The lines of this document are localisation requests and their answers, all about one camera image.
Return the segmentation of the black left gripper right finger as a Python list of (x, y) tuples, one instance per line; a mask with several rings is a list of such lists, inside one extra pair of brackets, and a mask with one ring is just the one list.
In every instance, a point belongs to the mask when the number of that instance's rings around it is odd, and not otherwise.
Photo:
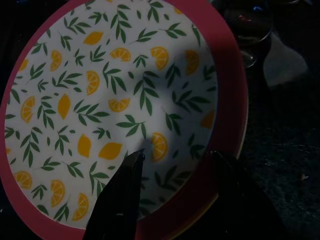
[(224, 240), (281, 240), (283, 222), (272, 201), (231, 154), (212, 151)]

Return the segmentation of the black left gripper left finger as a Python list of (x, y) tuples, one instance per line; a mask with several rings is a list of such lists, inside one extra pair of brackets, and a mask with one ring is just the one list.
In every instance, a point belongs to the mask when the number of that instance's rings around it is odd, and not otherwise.
[(103, 188), (84, 232), (86, 240), (133, 240), (136, 234), (144, 150), (125, 157)]

